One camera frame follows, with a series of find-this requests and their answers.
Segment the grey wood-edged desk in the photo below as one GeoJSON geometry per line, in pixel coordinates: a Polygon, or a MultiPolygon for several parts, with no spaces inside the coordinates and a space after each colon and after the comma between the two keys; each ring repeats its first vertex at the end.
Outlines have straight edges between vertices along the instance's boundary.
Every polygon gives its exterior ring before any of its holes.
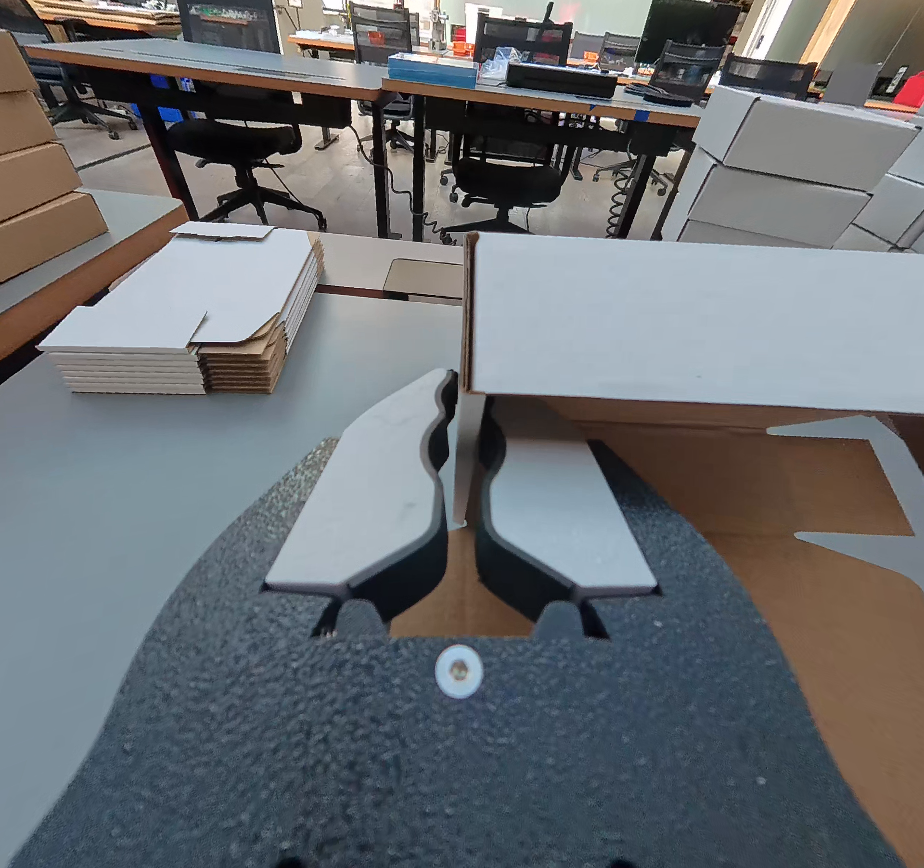
{"type": "MultiPolygon", "coordinates": [[[[699,124],[704,112],[700,106],[680,109],[676,112],[660,108],[656,104],[647,104],[642,99],[625,93],[625,87],[618,86],[610,100],[586,98],[550,91],[532,91],[512,87],[498,90],[477,85],[475,89],[439,87],[428,84],[415,84],[406,81],[391,81],[384,78],[381,93],[401,93],[410,96],[413,107],[413,163],[411,188],[412,239],[422,241],[424,231],[431,224],[425,208],[425,134],[428,130],[444,131],[451,134],[454,129],[462,129],[460,122],[454,123],[433,115],[429,104],[436,99],[438,103],[460,102],[467,100],[485,104],[507,104],[548,111],[559,111],[563,116],[559,128],[552,129],[555,144],[563,151],[572,150],[573,156],[567,160],[563,155],[565,179],[570,172],[576,149],[595,149],[618,151],[628,139],[627,134],[619,132],[620,122],[643,123],[655,128],[657,125],[669,130],[685,129],[691,135],[699,124]]],[[[606,231],[607,238],[627,238],[638,213],[641,201],[652,178],[655,161],[659,157],[641,155],[635,163],[629,188],[622,201],[611,199],[610,220],[606,231]]]]}
{"type": "Polygon", "coordinates": [[[372,104],[372,168],[379,238],[390,237],[383,108],[393,93],[373,65],[349,64],[170,39],[28,43],[33,60],[65,65],[107,101],[135,104],[172,197],[199,220],[159,108],[227,121],[299,124],[342,130],[352,102],[372,104]]]}

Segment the stack of white folded boxes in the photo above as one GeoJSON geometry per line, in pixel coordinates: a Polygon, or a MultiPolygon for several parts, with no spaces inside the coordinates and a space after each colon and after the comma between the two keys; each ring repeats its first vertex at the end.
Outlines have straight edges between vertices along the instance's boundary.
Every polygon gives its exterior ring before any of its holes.
{"type": "Polygon", "coordinates": [[[833,248],[921,130],[920,115],[718,86],[662,238],[833,248]]]}

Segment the brown cardboard box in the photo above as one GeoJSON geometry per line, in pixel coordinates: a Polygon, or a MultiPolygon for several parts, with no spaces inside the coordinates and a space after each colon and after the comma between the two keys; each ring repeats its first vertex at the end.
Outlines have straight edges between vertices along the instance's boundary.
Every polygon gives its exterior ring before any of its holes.
{"type": "Polygon", "coordinates": [[[80,188],[82,180],[60,143],[1,155],[1,221],[80,188]]]}
{"type": "Polygon", "coordinates": [[[15,37],[9,31],[1,30],[0,41],[1,94],[37,91],[38,83],[15,37]]]}
{"type": "Polygon", "coordinates": [[[56,134],[32,91],[1,93],[0,154],[56,142],[56,134]]]}
{"type": "Polygon", "coordinates": [[[86,192],[60,198],[1,223],[1,281],[25,273],[103,235],[107,224],[86,192]]]}

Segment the stack of flat cardboard sheets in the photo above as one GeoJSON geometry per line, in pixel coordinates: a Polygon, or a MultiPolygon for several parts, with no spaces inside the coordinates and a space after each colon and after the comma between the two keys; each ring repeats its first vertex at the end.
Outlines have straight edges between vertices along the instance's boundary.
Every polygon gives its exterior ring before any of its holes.
{"type": "Polygon", "coordinates": [[[317,232],[186,223],[39,350],[78,393],[269,395],[323,270],[317,232]]]}

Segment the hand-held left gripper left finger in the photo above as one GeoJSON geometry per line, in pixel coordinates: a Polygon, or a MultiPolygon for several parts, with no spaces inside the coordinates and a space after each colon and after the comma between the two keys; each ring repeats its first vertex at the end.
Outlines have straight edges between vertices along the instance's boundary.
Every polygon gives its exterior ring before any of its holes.
{"type": "Polygon", "coordinates": [[[370,602],[386,623],[445,576],[440,469],[458,376],[434,369],[373,405],[341,435],[265,575],[265,590],[370,602]]]}

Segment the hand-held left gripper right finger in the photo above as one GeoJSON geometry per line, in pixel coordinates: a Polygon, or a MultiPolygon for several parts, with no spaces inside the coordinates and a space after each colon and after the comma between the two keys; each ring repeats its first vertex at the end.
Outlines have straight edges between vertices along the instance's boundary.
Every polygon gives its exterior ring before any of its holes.
{"type": "Polygon", "coordinates": [[[537,624],[549,605],[650,597],[660,586],[586,436],[532,398],[488,399],[479,438],[476,569],[537,624]]]}

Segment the black mesh office chair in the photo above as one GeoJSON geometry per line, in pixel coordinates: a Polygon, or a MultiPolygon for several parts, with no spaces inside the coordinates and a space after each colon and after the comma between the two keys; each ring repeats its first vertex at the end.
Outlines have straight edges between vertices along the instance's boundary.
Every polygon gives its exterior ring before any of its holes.
{"type": "MultiPolygon", "coordinates": [[[[413,48],[410,12],[406,8],[387,8],[348,3],[353,35],[353,60],[358,65],[387,67],[396,53],[411,53],[413,48]]],[[[386,141],[392,149],[413,151],[413,136],[400,129],[400,124],[413,121],[412,101],[398,94],[383,109],[388,123],[386,141]]]]}
{"type": "MultiPolygon", "coordinates": [[[[480,13],[473,55],[478,84],[494,90],[506,87],[512,65],[566,66],[572,30],[572,23],[556,24],[549,16],[531,22],[480,13]]],[[[441,242],[453,244],[452,235],[466,231],[526,233],[527,227],[511,223],[511,211],[519,207],[528,213],[555,201],[565,179],[561,157],[573,156],[552,137],[552,129],[562,123],[561,112],[470,100],[433,99],[429,108],[438,119],[462,125],[451,131],[450,153],[462,205],[488,204],[496,211],[489,220],[442,227],[441,242]]]]}
{"type": "MultiPolygon", "coordinates": [[[[281,53],[273,0],[177,0],[185,42],[261,53],[281,53]]],[[[194,156],[197,165],[229,166],[235,171],[237,190],[217,198],[217,207],[203,218],[226,220],[230,213],[252,206],[264,225],[265,206],[273,204],[312,215],[321,231],[327,230],[323,213],[303,204],[290,192],[260,185],[255,169],[274,169],[272,155],[294,155],[302,147],[298,125],[250,128],[212,119],[175,123],[168,144],[178,153],[194,156]]]]}
{"type": "Polygon", "coordinates": [[[719,85],[805,101],[816,69],[815,63],[788,63],[731,54],[722,67],[719,85]]]}
{"type": "MultiPolygon", "coordinates": [[[[724,48],[694,46],[665,42],[664,50],[654,66],[653,75],[644,83],[632,83],[625,87],[625,93],[631,94],[647,104],[656,104],[676,112],[699,106],[706,95],[706,89],[714,72],[721,64],[724,48]]],[[[669,130],[657,125],[651,128],[643,123],[620,122],[620,133],[627,134],[628,139],[620,152],[627,156],[625,162],[610,167],[597,168],[593,181],[598,181],[602,172],[611,171],[614,176],[616,194],[614,201],[622,201],[632,178],[635,163],[641,155],[655,158],[666,156],[674,148],[676,136],[684,136],[687,131],[669,130]]]]}

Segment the black computer monitor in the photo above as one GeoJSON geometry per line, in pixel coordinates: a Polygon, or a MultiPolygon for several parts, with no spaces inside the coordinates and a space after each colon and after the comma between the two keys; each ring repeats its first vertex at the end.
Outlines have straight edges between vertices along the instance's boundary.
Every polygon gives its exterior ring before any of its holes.
{"type": "Polygon", "coordinates": [[[741,13],[739,5],[701,0],[652,0],[635,66],[653,67],[663,53],[665,42],[725,47],[741,13]]]}

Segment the black flat device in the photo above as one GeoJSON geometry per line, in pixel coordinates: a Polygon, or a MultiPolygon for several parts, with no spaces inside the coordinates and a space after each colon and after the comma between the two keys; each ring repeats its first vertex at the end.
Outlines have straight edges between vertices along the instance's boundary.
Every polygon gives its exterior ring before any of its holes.
{"type": "Polygon", "coordinates": [[[615,95],[618,76],[597,69],[511,61],[506,68],[505,84],[517,89],[610,100],[615,95]]]}

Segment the blue flat box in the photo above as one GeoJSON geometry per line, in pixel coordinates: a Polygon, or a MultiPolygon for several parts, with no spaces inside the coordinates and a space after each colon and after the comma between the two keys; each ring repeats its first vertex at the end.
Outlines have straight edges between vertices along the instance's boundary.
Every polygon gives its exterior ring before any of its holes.
{"type": "Polygon", "coordinates": [[[429,53],[394,53],[387,59],[388,79],[439,87],[475,89],[478,66],[465,58],[429,53]]]}

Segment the white cardboard box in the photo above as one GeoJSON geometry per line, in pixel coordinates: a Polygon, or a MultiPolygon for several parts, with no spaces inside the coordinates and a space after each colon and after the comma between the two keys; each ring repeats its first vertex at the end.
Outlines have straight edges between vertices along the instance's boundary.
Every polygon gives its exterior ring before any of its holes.
{"type": "Polygon", "coordinates": [[[408,866],[922,866],[922,261],[467,240],[462,389],[588,439],[660,586],[473,641],[408,866]]]}

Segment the grey upright panel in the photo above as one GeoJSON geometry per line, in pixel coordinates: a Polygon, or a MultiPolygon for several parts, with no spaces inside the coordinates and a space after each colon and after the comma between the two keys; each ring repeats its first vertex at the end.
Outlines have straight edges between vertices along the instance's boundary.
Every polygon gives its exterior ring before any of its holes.
{"type": "Polygon", "coordinates": [[[824,89],[821,102],[862,107],[870,99],[882,70],[882,63],[848,63],[835,69],[824,89]]]}

